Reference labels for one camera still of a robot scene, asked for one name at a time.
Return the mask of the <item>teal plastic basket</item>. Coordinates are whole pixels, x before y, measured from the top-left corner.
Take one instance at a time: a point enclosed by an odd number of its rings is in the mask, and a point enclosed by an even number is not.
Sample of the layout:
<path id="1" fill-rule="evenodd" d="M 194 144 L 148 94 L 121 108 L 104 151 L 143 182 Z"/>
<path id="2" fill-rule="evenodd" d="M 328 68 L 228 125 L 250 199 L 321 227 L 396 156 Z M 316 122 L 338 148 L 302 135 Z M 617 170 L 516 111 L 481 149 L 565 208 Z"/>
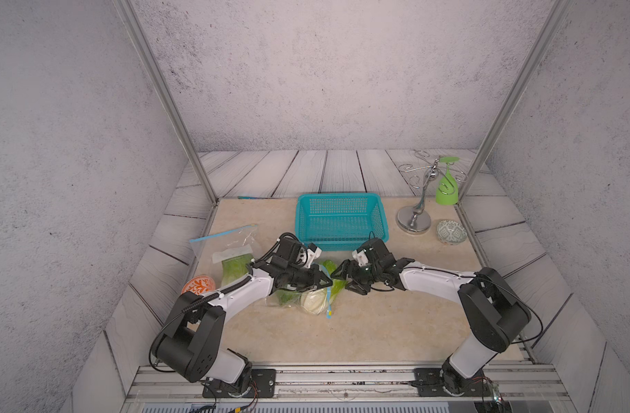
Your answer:
<path id="1" fill-rule="evenodd" d="M 297 200 L 294 233 L 322 251 L 354 251 L 375 237 L 386 243 L 389 225 L 377 194 L 303 194 Z"/>

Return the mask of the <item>green plastic goblet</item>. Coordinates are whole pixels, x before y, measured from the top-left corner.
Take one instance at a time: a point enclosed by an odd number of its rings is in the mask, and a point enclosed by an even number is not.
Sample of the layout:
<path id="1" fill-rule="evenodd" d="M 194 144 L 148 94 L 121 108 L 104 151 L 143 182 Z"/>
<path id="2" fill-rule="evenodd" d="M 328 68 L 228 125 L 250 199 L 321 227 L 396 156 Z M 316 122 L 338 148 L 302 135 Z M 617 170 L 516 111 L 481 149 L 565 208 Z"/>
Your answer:
<path id="1" fill-rule="evenodd" d="M 451 172 L 451 166 L 459 161 L 458 157 L 439 158 L 439 163 L 444 163 L 446 170 L 442 172 L 435 201 L 442 206 L 453 206 L 459 202 L 459 184 Z"/>

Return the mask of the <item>orange patterned bowl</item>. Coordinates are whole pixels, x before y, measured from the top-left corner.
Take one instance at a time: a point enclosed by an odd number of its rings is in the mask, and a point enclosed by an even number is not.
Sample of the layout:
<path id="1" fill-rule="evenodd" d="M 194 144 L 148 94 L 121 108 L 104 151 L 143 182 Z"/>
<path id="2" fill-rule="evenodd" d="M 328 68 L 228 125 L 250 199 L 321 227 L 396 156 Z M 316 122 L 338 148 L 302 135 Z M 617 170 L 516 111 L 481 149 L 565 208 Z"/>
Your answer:
<path id="1" fill-rule="evenodd" d="M 206 275 L 196 276 L 189 280 L 182 288 L 182 293 L 191 292 L 196 295 L 213 292 L 217 289 L 215 281 Z"/>

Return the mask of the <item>clear zipper bag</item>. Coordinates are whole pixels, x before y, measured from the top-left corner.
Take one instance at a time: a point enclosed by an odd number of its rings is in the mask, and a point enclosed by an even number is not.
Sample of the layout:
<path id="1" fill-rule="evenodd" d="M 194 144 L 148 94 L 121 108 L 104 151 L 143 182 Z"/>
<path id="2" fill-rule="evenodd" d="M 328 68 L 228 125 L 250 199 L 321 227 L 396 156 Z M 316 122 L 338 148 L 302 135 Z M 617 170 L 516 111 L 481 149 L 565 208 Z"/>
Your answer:
<path id="1" fill-rule="evenodd" d="M 194 277 L 211 277 L 217 289 L 222 288 L 222 261 L 234 256 L 251 254 L 253 259 L 261 254 L 260 245 L 255 239 L 258 225 L 245 225 L 233 230 L 192 239 L 189 244 L 194 251 L 197 263 Z"/>
<path id="2" fill-rule="evenodd" d="M 338 264 L 331 260 L 319 263 L 319 268 L 332 281 L 330 287 L 297 293 L 290 291 L 277 291 L 265 299 L 265 303 L 270 307 L 278 308 L 299 308 L 304 313 L 318 316 L 325 314 L 327 318 L 332 317 L 333 303 L 338 294 L 347 286 L 345 280 L 332 279 L 332 274 L 337 270 Z"/>

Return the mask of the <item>right aluminium frame post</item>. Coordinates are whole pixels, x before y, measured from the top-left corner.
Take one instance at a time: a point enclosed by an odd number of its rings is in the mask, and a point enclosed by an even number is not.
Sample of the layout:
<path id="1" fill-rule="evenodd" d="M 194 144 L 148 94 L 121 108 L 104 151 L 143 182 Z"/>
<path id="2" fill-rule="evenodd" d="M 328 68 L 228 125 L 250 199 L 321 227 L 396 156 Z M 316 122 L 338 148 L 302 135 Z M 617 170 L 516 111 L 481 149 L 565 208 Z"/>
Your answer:
<path id="1" fill-rule="evenodd" d="M 509 119 L 525 93 L 531 77 L 535 74 L 543 58 L 545 58 L 547 49 L 555 39 L 557 31 L 559 31 L 563 24 L 564 18 L 568 14 L 571 5 L 573 5 L 573 1 L 570 0 L 557 0 L 553 2 L 552 9 L 545 19 L 540 33 L 526 55 L 509 93 L 476 152 L 476 156 L 468 172 L 467 181 L 459 192 L 460 201 L 470 194 L 471 187 L 477 175 L 480 173 L 483 164 L 488 160 L 504 128 L 509 123 Z"/>

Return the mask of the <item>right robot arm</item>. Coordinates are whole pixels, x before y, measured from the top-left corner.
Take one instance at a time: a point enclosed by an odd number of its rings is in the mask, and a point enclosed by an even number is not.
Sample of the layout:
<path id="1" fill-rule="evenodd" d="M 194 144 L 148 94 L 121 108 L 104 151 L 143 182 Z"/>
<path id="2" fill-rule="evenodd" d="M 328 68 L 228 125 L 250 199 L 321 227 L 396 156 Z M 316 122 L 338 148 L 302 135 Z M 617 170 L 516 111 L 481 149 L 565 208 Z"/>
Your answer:
<path id="1" fill-rule="evenodd" d="M 473 385 L 488 382 L 483 368 L 516 342 L 536 316 L 493 268 L 460 272 L 436 268 L 413 258 L 395 258 L 375 237 L 352 252 L 331 274 L 347 290 L 366 295 L 381 283 L 393 290 L 430 294 L 456 303 L 466 315 L 471 335 L 444 361 L 438 385 L 462 397 Z"/>

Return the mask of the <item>aluminium frame post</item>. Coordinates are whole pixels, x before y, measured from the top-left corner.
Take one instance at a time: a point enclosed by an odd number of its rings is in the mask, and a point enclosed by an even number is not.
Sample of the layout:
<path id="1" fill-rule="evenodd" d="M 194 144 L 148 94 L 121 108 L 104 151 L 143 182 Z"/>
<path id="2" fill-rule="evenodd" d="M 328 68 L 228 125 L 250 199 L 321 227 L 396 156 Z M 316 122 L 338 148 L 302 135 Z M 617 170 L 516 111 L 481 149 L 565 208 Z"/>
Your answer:
<path id="1" fill-rule="evenodd" d="M 213 185 L 211 184 L 205 168 L 201 163 L 201 159 L 198 156 L 194 143 L 189 135 L 189 131 L 187 130 L 179 109 L 177 108 L 177 104 L 170 93 L 170 88 L 163 76 L 154 53 L 151 50 L 151 45 L 141 26 L 139 17 L 134 10 L 132 1 L 116 0 L 114 1 L 114 4 L 127 29 L 132 44 L 139 55 L 141 63 L 151 79 L 152 85 L 158 95 L 158 99 L 162 104 L 166 115 L 168 115 L 170 123 L 177 135 L 177 139 L 179 140 L 190 165 L 194 169 L 196 178 L 203 187 L 208 201 L 210 201 L 213 205 L 217 205 L 218 196 L 216 195 Z"/>
<path id="2" fill-rule="evenodd" d="M 571 5 L 573 5 L 573 1 L 570 0 L 557 0 L 553 2 L 552 9 L 545 19 L 540 33 L 526 55 L 509 93 L 476 152 L 476 156 L 468 172 L 467 181 L 459 192 L 460 201 L 470 194 L 471 187 L 477 175 L 480 173 L 483 164 L 488 160 L 504 128 L 509 123 L 509 119 L 525 93 L 531 77 L 535 74 L 543 58 L 545 58 L 547 49 L 555 39 L 557 31 L 559 31 L 563 24 L 564 18 L 568 14 Z"/>

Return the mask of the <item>chinese cabbage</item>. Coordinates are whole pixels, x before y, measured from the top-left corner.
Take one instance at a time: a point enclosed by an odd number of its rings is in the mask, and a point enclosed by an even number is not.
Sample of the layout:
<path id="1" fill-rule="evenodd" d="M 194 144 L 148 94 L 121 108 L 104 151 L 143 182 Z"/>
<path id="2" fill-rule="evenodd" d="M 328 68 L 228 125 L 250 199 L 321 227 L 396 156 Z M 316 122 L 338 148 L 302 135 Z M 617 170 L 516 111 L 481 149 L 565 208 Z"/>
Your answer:
<path id="1" fill-rule="evenodd" d="M 222 261 L 222 287 L 232 284 L 248 273 L 247 266 L 253 260 L 251 254 L 234 256 Z"/>
<path id="2" fill-rule="evenodd" d="M 292 291 L 292 290 L 285 290 L 285 289 L 279 289 L 278 291 L 290 291 L 290 292 L 297 292 L 297 293 L 306 293 L 306 292 L 310 292 L 310 291 L 317 291 L 318 290 L 317 284 L 318 283 L 316 283 L 315 287 L 313 287 L 313 286 L 303 287 L 303 288 L 300 288 L 300 289 L 297 289 L 297 290 L 294 290 L 294 291 Z"/>
<path id="3" fill-rule="evenodd" d="M 346 287 L 344 280 L 333 280 L 333 286 L 303 294 L 300 306 L 303 311 L 311 315 L 325 314 L 327 318 L 332 315 L 332 307 L 338 294 Z"/>

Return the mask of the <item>aluminium front rail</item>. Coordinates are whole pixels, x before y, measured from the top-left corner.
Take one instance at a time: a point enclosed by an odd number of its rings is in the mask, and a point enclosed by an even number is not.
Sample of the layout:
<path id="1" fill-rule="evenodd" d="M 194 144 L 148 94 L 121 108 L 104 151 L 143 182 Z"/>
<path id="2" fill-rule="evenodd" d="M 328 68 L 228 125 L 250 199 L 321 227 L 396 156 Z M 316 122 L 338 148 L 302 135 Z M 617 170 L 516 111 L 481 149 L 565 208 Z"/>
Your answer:
<path id="1" fill-rule="evenodd" d="M 411 402 L 478 401 L 500 398 L 515 405 L 547 402 L 555 412 L 573 412 L 575 406 L 554 367 L 517 361 L 492 361 L 483 368 L 493 394 L 480 398 L 420 397 L 409 385 L 417 368 L 437 368 L 433 364 L 273 364 L 257 368 L 277 371 L 275 395 L 266 402 Z"/>

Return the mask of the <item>left aluminium frame post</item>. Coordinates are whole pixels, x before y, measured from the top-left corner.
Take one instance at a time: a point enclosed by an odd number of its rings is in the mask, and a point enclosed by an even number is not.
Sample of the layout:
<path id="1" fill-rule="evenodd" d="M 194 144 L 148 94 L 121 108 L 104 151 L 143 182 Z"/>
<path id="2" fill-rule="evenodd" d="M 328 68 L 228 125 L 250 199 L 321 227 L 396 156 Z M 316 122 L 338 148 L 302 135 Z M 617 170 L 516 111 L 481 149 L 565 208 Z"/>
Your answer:
<path id="1" fill-rule="evenodd" d="M 170 88 L 163 76 L 154 53 L 151 50 L 151 45 L 141 26 L 139 17 L 134 10 L 132 1 L 116 0 L 114 1 L 114 4 L 127 29 L 132 44 L 139 55 L 141 63 L 151 79 L 152 85 L 158 95 L 158 99 L 162 104 L 166 115 L 168 115 L 170 123 L 177 135 L 177 139 L 179 140 L 190 165 L 194 169 L 196 178 L 203 187 L 208 201 L 210 201 L 213 205 L 217 205 L 218 196 L 216 195 L 213 185 L 211 184 L 205 168 L 201 163 L 201 159 L 198 156 L 194 143 L 189 135 L 189 131 L 187 130 L 179 109 L 177 108 L 177 104 L 170 93 Z"/>

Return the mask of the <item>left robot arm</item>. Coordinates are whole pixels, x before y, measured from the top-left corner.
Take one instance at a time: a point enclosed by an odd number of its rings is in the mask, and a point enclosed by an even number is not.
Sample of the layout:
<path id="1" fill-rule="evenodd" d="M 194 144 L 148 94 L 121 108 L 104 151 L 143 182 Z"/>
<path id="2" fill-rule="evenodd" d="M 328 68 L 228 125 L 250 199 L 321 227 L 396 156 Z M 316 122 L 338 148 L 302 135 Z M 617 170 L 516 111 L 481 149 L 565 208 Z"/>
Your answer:
<path id="1" fill-rule="evenodd" d="M 203 295 L 181 294 L 151 344 L 151 366 L 162 362 L 191 383 L 217 380 L 226 392 L 243 395 L 251 386 L 253 365 L 247 357 L 222 349 L 226 322 L 276 292 L 331 287 L 332 280 L 314 263 L 321 254 L 316 244 L 303 244 L 285 232 L 267 253 L 245 265 L 239 280 Z"/>

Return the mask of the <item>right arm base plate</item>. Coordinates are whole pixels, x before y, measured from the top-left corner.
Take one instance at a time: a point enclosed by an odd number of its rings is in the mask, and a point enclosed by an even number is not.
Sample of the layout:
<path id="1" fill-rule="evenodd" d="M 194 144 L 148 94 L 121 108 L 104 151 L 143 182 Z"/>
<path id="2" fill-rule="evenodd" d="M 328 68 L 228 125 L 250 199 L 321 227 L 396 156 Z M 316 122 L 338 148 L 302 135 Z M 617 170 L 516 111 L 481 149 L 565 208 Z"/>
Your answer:
<path id="1" fill-rule="evenodd" d="M 457 375 L 455 370 L 417 368 L 409 385 L 420 397 L 480 398 L 493 394 L 490 380 L 479 370 L 472 378 Z"/>

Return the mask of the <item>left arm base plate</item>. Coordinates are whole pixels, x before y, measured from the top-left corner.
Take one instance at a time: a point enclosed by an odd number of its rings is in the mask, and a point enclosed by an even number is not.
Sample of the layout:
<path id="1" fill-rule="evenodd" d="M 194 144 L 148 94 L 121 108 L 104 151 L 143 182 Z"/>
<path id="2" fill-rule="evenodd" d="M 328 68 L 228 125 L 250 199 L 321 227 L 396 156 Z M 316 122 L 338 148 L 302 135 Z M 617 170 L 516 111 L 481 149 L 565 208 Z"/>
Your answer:
<path id="1" fill-rule="evenodd" d="M 252 368 L 248 387 L 239 391 L 234 385 L 207 378 L 202 382 L 205 399 L 271 399 L 275 395 L 277 371 L 273 368 Z"/>

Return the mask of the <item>silver metal cup rack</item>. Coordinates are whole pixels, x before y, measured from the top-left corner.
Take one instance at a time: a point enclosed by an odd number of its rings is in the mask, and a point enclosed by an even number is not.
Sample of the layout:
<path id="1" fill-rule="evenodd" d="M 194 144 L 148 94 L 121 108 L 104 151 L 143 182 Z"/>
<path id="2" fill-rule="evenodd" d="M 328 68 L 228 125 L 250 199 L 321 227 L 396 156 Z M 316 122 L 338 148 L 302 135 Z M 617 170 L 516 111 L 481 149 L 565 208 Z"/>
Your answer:
<path id="1" fill-rule="evenodd" d="M 426 151 L 413 151 L 414 157 L 423 162 L 423 166 L 414 166 L 411 163 L 404 163 L 398 167 L 399 172 L 409 177 L 408 184 L 418 191 L 419 201 L 412 206 L 405 206 L 397 212 L 396 220 L 399 227 L 412 234 L 422 234 L 427 232 L 431 225 L 432 219 L 426 212 L 426 198 L 428 188 L 432 182 L 437 182 L 435 193 L 440 183 L 441 174 L 446 170 L 444 163 L 439 163 L 439 158 L 457 157 L 453 155 L 436 155 L 432 156 Z M 466 181 L 467 174 L 464 170 L 457 168 L 454 163 L 451 166 L 451 172 L 460 186 Z"/>

